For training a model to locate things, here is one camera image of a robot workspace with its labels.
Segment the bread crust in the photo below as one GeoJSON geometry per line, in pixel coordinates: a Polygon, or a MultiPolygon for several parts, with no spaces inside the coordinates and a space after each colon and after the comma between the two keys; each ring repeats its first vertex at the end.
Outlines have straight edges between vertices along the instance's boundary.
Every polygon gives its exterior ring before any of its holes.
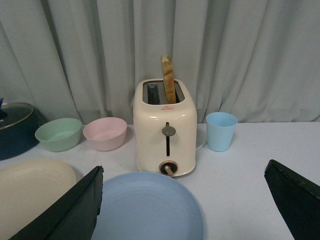
{"type": "Polygon", "coordinates": [[[168,55],[161,57],[161,66],[163,73],[163,84],[165,89],[166,99],[168,104],[176,104],[176,89],[175,89],[175,78],[174,70],[171,59],[168,55]]]}

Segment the pink bowl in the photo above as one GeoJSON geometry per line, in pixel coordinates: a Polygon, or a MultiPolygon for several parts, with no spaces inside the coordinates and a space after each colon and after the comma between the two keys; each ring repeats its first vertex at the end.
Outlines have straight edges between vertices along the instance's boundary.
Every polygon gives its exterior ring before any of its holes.
{"type": "Polygon", "coordinates": [[[97,119],[83,129],[83,135],[91,147],[98,151],[110,151],[120,147],[125,142],[126,132],[126,121],[117,117],[97,119]]]}

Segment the toaster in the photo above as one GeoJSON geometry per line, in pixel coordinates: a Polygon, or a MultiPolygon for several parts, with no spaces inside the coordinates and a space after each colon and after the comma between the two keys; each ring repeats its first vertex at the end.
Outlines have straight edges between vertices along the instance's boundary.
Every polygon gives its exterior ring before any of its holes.
{"type": "Polygon", "coordinates": [[[136,161],[140,171],[177,177],[196,165],[197,110],[186,86],[174,79],[168,104],[163,78],[141,81],[133,102],[136,161]]]}

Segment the pot lid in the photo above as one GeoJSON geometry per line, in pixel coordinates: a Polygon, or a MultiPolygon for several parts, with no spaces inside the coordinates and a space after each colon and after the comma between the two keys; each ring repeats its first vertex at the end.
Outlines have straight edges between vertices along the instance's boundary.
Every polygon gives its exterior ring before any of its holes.
{"type": "Polygon", "coordinates": [[[34,112],[34,107],[23,102],[3,103],[1,111],[7,114],[0,119],[0,130],[3,130],[27,119],[34,112]]]}

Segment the white tablecloth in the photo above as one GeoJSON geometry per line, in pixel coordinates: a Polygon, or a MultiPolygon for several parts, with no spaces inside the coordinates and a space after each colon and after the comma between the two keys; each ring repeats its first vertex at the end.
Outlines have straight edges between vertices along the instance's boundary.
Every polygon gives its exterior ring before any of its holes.
{"type": "MultiPolygon", "coordinates": [[[[206,134],[206,125],[198,125],[206,134]]],[[[230,148],[214,152],[207,145],[196,152],[196,167],[175,179],[186,186],[203,212],[208,240],[293,240],[272,198],[264,171],[270,159],[320,185],[320,122],[239,123],[230,148]]],[[[26,153],[0,161],[0,168],[36,158],[70,164],[77,181],[95,166],[103,166],[104,181],[139,171],[133,125],[118,149],[90,149],[80,144],[64,152],[49,152],[39,144],[26,153]]]]}

